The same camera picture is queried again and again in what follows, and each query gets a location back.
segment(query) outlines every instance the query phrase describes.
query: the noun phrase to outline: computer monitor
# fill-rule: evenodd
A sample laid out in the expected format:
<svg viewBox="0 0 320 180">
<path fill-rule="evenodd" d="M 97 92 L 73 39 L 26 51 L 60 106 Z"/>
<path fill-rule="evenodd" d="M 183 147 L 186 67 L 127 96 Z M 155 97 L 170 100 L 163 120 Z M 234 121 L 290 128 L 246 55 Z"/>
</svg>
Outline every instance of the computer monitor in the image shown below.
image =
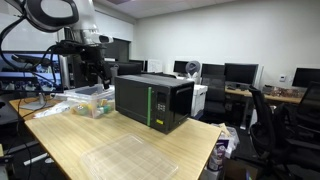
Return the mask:
<svg viewBox="0 0 320 180">
<path fill-rule="evenodd" d="M 320 82 L 320 69 L 297 68 L 292 86 L 307 88 L 311 81 Z"/>
<path fill-rule="evenodd" d="M 131 63 L 138 63 L 141 66 L 141 71 L 144 71 L 144 61 L 142 60 L 129 60 Z"/>
<path fill-rule="evenodd" d="M 23 69 L 32 67 L 34 61 L 42 59 L 42 51 L 3 51 L 9 62 Z M 36 92 L 36 93 L 62 93 L 63 83 L 60 71 L 59 55 L 45 56 L 45 60 L 31 70 L 23 72 L 9 66 L 0 56 L 0 91 L 11 92 Z M 17 62 L 23 59 L 27 63 Z"/>
<path fill-rule="evenodd" d="M 188 61 L 174 61 L 173 72 L 187 74 L 186 65 Z"/>
<path fill-rule="evenodd" d="M 224 74 L 226 81 L 236 85 L 251 85 L 254 83 L 258 64 L 226 63 Z"/>
<path fill-rule="evenodd" d="M 201 77 L 208 75 L 224 75 L 224 65 L 218 64 L 202 64 Z"/>
<path fill-rule="evenodd" d="M 141 64 L 130 62 L 108 62 L 110 68 L 118 67 L 118 75 L 141 74 Z"/>
</svg>

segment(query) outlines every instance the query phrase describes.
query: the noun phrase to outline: clear plastic container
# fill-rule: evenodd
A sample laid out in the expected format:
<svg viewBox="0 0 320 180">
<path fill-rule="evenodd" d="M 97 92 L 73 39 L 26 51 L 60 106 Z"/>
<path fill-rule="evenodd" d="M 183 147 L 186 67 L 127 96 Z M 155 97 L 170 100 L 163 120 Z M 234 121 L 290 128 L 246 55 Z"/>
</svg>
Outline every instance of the clear plastic container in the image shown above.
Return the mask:
<svg viewBox="0 0 320 180">
<path fill-rule="evenodd" d="M 98 118 L 114 110 L 114 88 L 104 90 L 102 84 L 67 90 L 60 97 L 77 102 L 70 112 L 81 116 Z"/>
<path fill-rule="evenodd" d="M 171 179 L 178 166 L 138 136 L 127 134 L 81 156 L 88 176 L 104 179 Z"/>
</svg>

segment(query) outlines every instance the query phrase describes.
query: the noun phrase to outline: ceiling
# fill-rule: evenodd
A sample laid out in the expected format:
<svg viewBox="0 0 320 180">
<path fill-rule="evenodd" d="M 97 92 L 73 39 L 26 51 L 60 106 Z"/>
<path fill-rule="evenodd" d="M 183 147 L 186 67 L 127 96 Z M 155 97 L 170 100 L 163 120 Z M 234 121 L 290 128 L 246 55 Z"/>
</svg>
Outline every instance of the ceiling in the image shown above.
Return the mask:
<svg viewBox="0 0 320 180">
<path fill-rule="evenodd" d="M 211 6 L 235 0 L 93 0 L 136 19 Z"/>
</svg>

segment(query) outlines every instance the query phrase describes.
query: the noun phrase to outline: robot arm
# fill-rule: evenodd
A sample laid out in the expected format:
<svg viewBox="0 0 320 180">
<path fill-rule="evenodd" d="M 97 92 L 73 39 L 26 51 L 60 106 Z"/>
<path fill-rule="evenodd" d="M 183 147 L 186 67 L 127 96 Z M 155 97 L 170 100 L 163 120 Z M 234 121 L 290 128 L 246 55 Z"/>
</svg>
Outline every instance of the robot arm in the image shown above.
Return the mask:
<svg viewBox="0 0 320 180">
<path fill-rule="evenodd" d="M 112 43 L 113 38 L 98 33 L 94 19 L 92 0 L 6 0 L 15 7 L 28 22 L 43 32 L 57 32 L 70 27 L 74 42 L 57 44 L 57 54 L 79 54 L 83 61 L 83 74 L 88 80 L 98 75 L 108 88 L 111 79 L 109 65 L 101 57 L 99 44 Z"/>
</svg>

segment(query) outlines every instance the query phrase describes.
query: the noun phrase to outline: microwave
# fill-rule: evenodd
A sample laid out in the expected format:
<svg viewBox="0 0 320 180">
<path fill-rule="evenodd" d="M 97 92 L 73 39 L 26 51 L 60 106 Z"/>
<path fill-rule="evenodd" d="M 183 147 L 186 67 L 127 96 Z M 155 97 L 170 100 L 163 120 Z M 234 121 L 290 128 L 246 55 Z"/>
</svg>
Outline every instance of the microwave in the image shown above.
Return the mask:
<svg viewBox="0 0 320 180">
<path fill-rule="evenodd" d="M 115 77 L 116 110 L 162 133 L 191 113 L 194 82 L 150 74 Z"/>
</svg>

